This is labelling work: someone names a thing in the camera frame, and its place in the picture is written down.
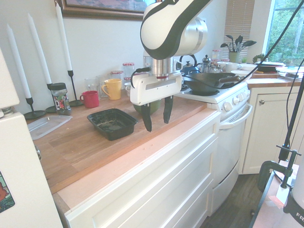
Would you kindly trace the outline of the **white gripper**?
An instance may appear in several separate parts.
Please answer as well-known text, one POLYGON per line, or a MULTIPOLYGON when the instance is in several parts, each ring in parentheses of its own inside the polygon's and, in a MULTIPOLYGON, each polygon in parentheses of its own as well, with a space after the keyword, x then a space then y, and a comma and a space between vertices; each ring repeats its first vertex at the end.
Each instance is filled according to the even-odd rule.
POLYGON ((142 119, 146 130, 152 131, 150 103, 163 98, 165 98, 163 120, 164 123, 168 124, 173 107, 173 95, 181 90, 181 73, 171 73, 169 79, 165 81, 158 81, 155 76, 149 74, 139 74, 133 77, 132 82, 130 101, 135 105, 141 105, 142 119))

